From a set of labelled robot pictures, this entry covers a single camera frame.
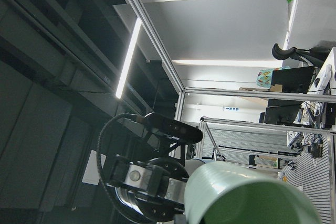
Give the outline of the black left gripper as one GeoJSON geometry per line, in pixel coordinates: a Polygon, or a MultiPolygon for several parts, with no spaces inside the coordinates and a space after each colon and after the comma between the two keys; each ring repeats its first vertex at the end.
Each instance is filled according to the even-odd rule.
{"type": "Polygon", "coordinates": [[[172,157],[130,161],[117,155],[105,183],[118,212],[133,223],[168,222],[184,213],[189,179],[185,162],[172,157]]]}

